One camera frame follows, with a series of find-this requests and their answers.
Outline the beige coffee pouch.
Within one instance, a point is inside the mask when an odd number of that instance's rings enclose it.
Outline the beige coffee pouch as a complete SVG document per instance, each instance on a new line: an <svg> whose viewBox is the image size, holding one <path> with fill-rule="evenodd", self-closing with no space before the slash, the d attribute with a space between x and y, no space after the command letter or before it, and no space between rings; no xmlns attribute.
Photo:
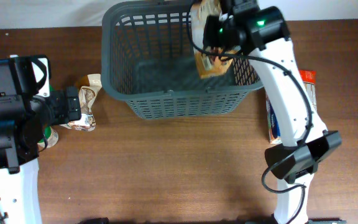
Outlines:
<svg viewBox="0 0 358 224"><path fill-rule="evenodd" d="M203 44L207 17L221 17L221 15L222 9L218 0L195 1L195 3L192 4L190 7L190 37L198 48L203 48L203 50L212 53L223 53L222 48L205 47ZM193 51L196 67L201 79L224 75L233 62L232 58L219 58L218 56L202 54L195 47Z"/></svg>

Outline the orange spaghetti pack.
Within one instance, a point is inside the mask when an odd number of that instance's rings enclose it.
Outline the orange spaghetti pack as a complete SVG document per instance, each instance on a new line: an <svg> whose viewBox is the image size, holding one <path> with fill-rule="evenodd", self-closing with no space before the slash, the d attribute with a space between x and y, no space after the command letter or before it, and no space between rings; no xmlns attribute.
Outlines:
<svg viewBox="0 0 358 224"><path fill-rule="evenodd" d="M313 105L314 110L317 110L316 103L316 72L312 70L300 70L300 75L303 80L304 86L310 98L311 104Z"/></svg>

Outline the blue tissue pack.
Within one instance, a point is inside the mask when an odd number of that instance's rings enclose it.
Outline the blue tissue pack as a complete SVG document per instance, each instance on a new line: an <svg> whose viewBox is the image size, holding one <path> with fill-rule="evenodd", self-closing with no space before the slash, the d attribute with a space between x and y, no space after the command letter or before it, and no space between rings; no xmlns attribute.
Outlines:
<svg viewBox="0 0 358 224"><path fill-rule="evenodd" d="M267 95L265 95L265 100L266 100L266 109L267 109L269 142L270 144L281 144L282 140L281 140L280 129L278 126L278 121Z"/></svg>

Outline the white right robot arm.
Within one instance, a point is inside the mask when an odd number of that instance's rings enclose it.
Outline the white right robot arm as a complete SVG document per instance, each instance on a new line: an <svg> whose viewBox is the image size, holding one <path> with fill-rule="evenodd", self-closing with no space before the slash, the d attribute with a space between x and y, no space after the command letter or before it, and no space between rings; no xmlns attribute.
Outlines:
<svg viewBox="0 0 358 224"><path fill-rule="evenodd" d="M277 187L274 212L264 223L308 223L308 191L320 162L342 143L319 117L296 64L281 11L257 1L215 1L198 11L205 64L247 59L257 72L278 122L281 142L265 151L266 174Z"/></svg>

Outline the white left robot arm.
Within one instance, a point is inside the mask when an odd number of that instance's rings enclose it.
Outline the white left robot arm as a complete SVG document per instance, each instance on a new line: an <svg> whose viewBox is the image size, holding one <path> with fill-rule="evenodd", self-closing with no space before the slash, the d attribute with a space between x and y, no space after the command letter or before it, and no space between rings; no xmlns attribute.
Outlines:
<svg viewBox="0 0 358 224"><path fill-rule="evenodd" d="M41 223L39 141L81 118L78 90L50 90L46 55L0 59L0 223Z"/></svg>

